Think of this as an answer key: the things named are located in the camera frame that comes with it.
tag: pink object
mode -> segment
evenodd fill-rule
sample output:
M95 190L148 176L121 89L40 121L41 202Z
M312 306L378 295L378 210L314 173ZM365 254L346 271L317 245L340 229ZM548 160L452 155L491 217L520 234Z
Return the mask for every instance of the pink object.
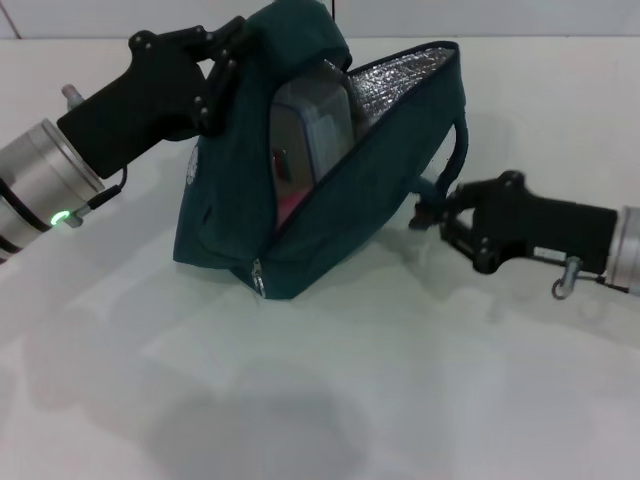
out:
M278 228L280 228L280 225L289 218L291 212L300 205L300 202L307 196L307 193L309 193L310 190L310 188L305 188L278 201Z

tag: bag handle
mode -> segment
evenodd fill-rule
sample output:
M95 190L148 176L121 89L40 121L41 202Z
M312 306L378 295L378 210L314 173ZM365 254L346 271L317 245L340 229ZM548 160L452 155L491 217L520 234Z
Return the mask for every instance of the bag handle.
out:
M419 177L412 189L412 193L420 195L420 203L429 208L437 209L438 205L444 203L449 187L460 175L467 158L469 129L464 113L454 120L453 128L456 131L456 145L436 183L434 184L424 177Z

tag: zipper pull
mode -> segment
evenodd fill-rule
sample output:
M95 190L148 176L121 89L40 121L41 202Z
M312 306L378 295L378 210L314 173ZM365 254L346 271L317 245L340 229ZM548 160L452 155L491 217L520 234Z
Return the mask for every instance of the zipper pull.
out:
M262 281L262 265L260 264L260 259L256 258L253 261L253 285L256 288L256 292L262 297L267 298L267 293L264 290L264 282Z

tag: zipper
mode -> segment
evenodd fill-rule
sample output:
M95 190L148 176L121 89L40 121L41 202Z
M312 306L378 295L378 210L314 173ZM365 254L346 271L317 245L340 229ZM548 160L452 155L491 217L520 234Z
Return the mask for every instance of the zipper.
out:
M349 75L349 76L357 75L357 74L363 72L364 70L373 68L373 67L375 67L377 65L381 65L381 64L389 62L391 60L395 60L396 58L400 58L400 57L403 57L405 55L411 55L413 53L420 52L422 50L425 50L427 47L429 47L429 48L438 48L440 46L442 46L442 47L448 46L448 47L452 48L451 43L450 42L446 42L446 41L430 42L430 43L426 43L426 44L423 44L423 45L418 45L417 47L411 48L409 50L398 52L398 53L395 53L393 55L389 55L388 57L375 60L375 61L373 61L373 62L371 62L371 63L369 63L367 65L364 65L364 66L359 67L359 68L357 68L357 69L355 69L355 70L353 70L351 72L348 72L347 75ZM456 54L451 56L451 58L449 58L444 64L442 64L442 66L440 67L440 71L442 71L442 69L444 69L445 67L449 66L452 62L456 61L456 59L458 58L460 53L459 53L459 50L457 48L455 50L456 50ZM375 123L375 125L373 125L369 129L369 131L358 141L358 143L349 152L347 152L347 154L342 158L342 160L340 160L331 170L329 170L329 172L327 172L327 174L324 177L322 177L322 179L302 199L302 201L293 210L293 212L291 212L289 214L289 217L284 221L284 223L282 225L280 225L280 227L275 230L275 232L271 235L271 240L267 243L267 250L272 248L274 245L276 245L280 241L280 239L284 236L284 234L287 232L289 227L293 224L295 219L300 215L301 211L304 210L304 207L307 206L307 204L309 203L309 201L310 201L311 197L313 196L313 194L315 192L317 192L318 189L320 189L323 185L325 185L326 183L330 182L333 179L333 177L335 177L339 173L339 171L345 166L345 164L347 164L349 162L349 160L351 160L351 158L355 157L355 154L360 150L360 148L362 148L362 145L364 145L371 136L373 136L373 135L375 135L377 133L377 130L379 128L381 128L380 125L383 124L384 120L386 120L386 117L388 117L391 114L391 112L393 112L396 108L399 108L401 105L404 105L409 100L411 100L411 98L414 95L416 95L419 90L422 90L423 88L425 88L429 83L431 83L432 79L436 78L436 77L437 77L437 75L432 75L429 78L427 78L422 84L418 84L418 85L420 85L419 89L418 88L414 88L413 89L414 90L413 93L411 93L410 95L406 95L406 94L403 95L401 100L397 101L389 110L387 110L382 115L382 117L380 117L378 119L378 121Z
M256 258L253 261L253 270L251 271L253 277L253 286L262 298L267 298L267 292L264 289L264 280L262 279L262 265L260 259Z

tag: silver metal cylinder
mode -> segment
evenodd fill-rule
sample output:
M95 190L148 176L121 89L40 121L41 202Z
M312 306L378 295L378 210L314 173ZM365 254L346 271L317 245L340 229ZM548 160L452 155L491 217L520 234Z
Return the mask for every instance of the silver metal cylinder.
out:
M624 207L618 215L605 283L640 295L640 208Z
M0 150L0 263L104 189L44 120Z

